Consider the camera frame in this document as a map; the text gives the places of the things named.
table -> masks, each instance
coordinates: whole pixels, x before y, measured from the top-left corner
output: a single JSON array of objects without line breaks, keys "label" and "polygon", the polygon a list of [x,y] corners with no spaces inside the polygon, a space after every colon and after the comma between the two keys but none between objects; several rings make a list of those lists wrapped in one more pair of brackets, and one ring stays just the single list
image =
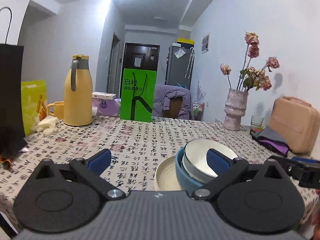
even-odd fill
[{"label": "table", "polygon": [[[158,117],[147,123],[96,116],[93,123],[85,127],[70,127],[60,122],[58,128],[59,132],[50,136],[42,133],[27,136],[25,140],[30,151],[19,156],[11,170],[0,169],[0,211],[15,227],[18,222],[13,214],[13,201],[44,158],[67,163],[73,158],[89,158],[101,149],[109,148],[112,162],[101,177],[126,192],[153,190],[157,166],[193,139],[208,138],[223,143],[250,163],[263,163],[273,154],[252,140],[247,126],[241,126],[240,131],[235,132],[224,129],[222,123]],[[301,221],[304,223],[315,210],[318,195],[312,189],[299,187],[298,181],[292,181],[305,202]]]}]

purple tissue box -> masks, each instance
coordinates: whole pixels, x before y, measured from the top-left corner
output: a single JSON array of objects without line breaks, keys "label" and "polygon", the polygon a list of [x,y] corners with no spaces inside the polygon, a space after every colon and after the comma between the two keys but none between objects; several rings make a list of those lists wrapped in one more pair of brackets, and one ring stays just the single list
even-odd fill
[{"label": "purple tissue box", "polygon": [[92,107],[97,107],[97,115],[120,116],[121,98],[113,100],[92,98]]}]

pink ceramic vase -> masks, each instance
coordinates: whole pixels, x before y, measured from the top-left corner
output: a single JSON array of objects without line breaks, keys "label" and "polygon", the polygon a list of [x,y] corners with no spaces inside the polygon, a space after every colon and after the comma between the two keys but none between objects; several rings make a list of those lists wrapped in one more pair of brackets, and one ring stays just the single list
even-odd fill
[{"label": "pink ceramic vase", "polygon": [[240,130],[241,117],[245,115],[245,110],[247,109],[248,94],[248,92],[229,89],[224,108],[227,114],[223,122],[224,128],[232,131]]}]

brown chair back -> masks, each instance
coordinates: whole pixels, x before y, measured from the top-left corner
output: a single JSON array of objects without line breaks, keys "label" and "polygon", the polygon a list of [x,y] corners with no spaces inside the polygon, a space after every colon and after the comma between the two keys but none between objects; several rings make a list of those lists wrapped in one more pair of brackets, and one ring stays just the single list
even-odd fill
[{"label": "brown chair back", "polygon": [[169,110],[163,111],[162,117],[177,119],[179,116],[181,107],[182,107],[182,97],[172,98],[170,100]]}]

refrigerator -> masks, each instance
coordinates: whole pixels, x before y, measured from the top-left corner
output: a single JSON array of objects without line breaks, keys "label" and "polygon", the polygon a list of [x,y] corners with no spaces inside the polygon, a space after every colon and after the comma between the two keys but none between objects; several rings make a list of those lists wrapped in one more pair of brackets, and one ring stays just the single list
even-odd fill
[{"label": "refrigerator", "polygon": [[[176,52],[179,52],[180,49],[183,49],[185,54],[181,57],[175,55]],[[192,76],[192,66],[188,69],[188,64],[191,55],[191,49],[180,48],[176,46],[171,46],[169,48],[169,59],[167,62],[167,71],[165,78],[165,85],[172,86],[182,86],[190,89],[191,76]]]}]

